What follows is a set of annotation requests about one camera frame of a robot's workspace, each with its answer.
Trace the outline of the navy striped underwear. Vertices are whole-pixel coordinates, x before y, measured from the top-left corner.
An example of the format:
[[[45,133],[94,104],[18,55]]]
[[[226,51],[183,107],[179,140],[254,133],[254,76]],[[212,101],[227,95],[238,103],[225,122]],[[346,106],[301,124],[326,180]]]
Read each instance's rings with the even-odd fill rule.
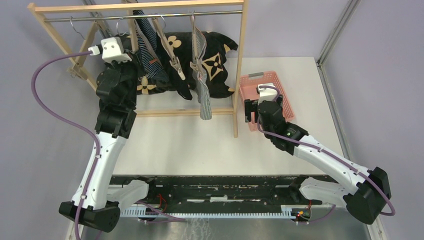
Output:
[[[136,23],[138,56],[147,73],[147,79],[169,83],[169,76],[156,54],[158,40],[156,31],[148,18],[136,18],[134,22]]]

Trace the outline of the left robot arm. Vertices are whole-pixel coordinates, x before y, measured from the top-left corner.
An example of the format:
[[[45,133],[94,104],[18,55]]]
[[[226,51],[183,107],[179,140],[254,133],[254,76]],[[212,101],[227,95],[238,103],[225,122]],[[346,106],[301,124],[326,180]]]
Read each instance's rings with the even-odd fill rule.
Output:
[[[107,58],[105,64],[106,69],[97,78],[99,114],[94,131],[88,131],[93,138],[92,152],[80,185],[58,211],[76,226],[109,233],[122,211],[139,200],[154,202],[158,191],[136,178],[108,194],[113,170],[134,125],[137,82],[144,70],[138,58],[129,52]]]

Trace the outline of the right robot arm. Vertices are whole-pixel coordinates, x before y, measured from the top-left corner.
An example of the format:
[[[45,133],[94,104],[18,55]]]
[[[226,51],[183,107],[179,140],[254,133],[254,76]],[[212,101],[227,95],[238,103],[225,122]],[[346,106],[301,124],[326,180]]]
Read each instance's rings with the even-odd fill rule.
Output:
[[[244,114],[246,122],[254,121],[277,149],[314,165],[333,179],[328,182],[311,176],[297,177],[288,191],[292,202],[329,203],[346,209],[367,225],[380,215],[396,214],[387,172],[380,167],[369,169],[338,155],[302,127],[286,121],[281,96],[262,102],[246,99]]]

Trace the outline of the grey striped underwear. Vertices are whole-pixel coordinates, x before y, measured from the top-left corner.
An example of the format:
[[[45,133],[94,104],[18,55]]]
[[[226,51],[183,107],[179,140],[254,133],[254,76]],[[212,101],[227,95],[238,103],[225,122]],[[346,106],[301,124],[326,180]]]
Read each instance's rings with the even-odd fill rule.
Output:
[[[211,99],[210,99],[210,92],[209,92],[209,88],[207,86],[207,79],[208,79],[208,73],[207,71],[204,69],[203,67],[203,57],[206,53],[206,48],[207,48],[207,41],[205,36],[203,35],[203,33],[198,29],[197,30],[198,35],[200,37],[200,44],[202,47],[202,51],[200,54],[200,63],[201,63],[201,76],[198,79],[195,79],[193,76],[193,71],[192,71],[192,76],[193,78],[196,80],[196,93],[197,93],[197,101],[200,104],[200,112],[199,112],[199,116],[202,120],[211,120],[213,115],[212,115],[212,108],[211,108]]]

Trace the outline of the pink perforated plastic basket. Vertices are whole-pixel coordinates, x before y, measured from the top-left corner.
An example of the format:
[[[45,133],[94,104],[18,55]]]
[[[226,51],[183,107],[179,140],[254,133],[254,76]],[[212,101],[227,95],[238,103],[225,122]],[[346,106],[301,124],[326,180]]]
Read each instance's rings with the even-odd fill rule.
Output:
[[[282,116],[287,122],[292,121],[295,118],[292,106],[288,99],[288,96],[281,84],[281,81],[275,71],[265,71],[257,72],[248,75],[243,75],[240,77],[239,84],[239,94],[244,108],[244,100],[258,100],[259,93],[257,91],[257,86],[259,84],[268,84],[273,83],[279,90],[282,95]]]

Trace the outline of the black blanket with cream flowers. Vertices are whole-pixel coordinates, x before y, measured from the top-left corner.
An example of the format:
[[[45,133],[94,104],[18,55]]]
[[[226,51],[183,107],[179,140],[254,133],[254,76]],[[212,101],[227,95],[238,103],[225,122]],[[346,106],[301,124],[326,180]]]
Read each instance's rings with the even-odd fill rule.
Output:
[[[228,98],[234,93],[234,89],[226,85],[228,71],[224,64],[227,61],[226,53],[236,51],[238,44],[228,36],[215,31],[203,31],[206,38],[206,52],[202,60],[202,66],[207,71],[206,84],[210,97],[215,99]],[[192,75],[190,62],[192,61],[192,34],[190,32],[166,32],[174,54],[179,58],[184,80],[189,90],[195,90],[196,80]],[[144,79],[137,86],[138,95],[154,95],[167,91],[175,91],[171,83],[164,83],[155,79]]]

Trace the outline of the metal clothes rail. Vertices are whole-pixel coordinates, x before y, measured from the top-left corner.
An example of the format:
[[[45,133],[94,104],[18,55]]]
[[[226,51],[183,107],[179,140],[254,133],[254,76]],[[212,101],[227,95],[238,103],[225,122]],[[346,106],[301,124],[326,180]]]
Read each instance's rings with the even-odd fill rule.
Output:
[[[62,23],[62,22],[92,22],[100,20],[132,20],[132,19],[149,19],[149,18],[176,18],[190,16],[213,16],[213,15],[241,15],[242,10],[226,10],[226,11],[206,11],[206,12],[188,12],[188,13],[162,13],[162,14],[145,14],[145,15],[122,15],[122,16],[92,16],[92,17],[68,17],[68,18],[46,18],[46,23]]]

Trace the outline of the wooden clothes rack frame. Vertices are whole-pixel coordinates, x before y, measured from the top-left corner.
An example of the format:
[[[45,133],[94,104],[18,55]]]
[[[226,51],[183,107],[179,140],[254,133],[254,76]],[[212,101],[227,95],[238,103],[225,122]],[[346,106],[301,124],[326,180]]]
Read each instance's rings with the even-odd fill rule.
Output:
[[[233,136],[238,137],[238,118],[237,104],[239,99],[239,87],[241,79],[241,67],[244,51],[244,40],[247,25],[248,0],[180,0],[180,1],[159,1],[159,2],[135,2],[122,0],[122,3],[114,4],[84,4],[69,6],[37,6],[35,3],[29,3],[27,8],[33,14],[35,19],[45,29],[52,40],[57,44],[64,54],[72,53],[72,49],[66,40],[59,34],[51,22],[44,22],[47,17],[45,14],[67,14],[67,13],[101,13],[111,11],[126,11],[127,16],[132,15],[133,10],[148,10],[162,8],[199,8],[199,7],[216,7],[216,6],[241,6],[241,22],[238,44],[238,56],[236,65],[235,93],[232,95],[232,107],[212,108],[212,115],[231,115],[233,120]],[[106,30],[103,20],[93,21],[86,39],[83,41],[80,52],[87,50],[94,42],[97,30]],[[95,78],[84,67],[86,57],[71,57],[69,59],[73,64],[71,72],[74,72],[80,79],[86,81],[93,90],[96,90],[97,83]],[[179,117],[179,116],[199,116],[200,109],[155,109],[155,110],[137,110],[137,117]]]

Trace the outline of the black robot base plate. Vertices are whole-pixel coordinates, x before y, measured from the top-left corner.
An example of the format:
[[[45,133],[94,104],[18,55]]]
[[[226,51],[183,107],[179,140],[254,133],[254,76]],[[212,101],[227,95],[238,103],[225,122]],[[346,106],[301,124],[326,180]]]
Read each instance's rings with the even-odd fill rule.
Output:
[[[322,205],[322,201],[308,200],[291,188],[292,175],[114,175],[110,184],[124,187],[132,180],[149,184],[142,202],[169,215],[277,213],[282,205]]]

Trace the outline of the grey metal corner rail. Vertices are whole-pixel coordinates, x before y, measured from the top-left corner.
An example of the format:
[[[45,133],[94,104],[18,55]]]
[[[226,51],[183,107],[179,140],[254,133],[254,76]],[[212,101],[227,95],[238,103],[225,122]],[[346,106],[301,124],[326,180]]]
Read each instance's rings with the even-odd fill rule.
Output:
[[[340,102],[337,98],[336,71],[340,65],[336,63],[334,57],[334,50],[337,48],[338,41],[342,37],[343,32],[349,24],[351,18],[354,16],[355,11],[361,4],[360,0],[349,0],[345,5],[340,16],[336,20],[325,44],[320,51],[318,58],[315,61],[316,68],[321,80],[321,84],[325,93],[326,101],[331,113],[331,117],[335,126],[338,140],[341,146],[342,154],[346,158],[350,158],[350,146],[347,141],[346,131],[343,128],[343,120],[340,115]]]

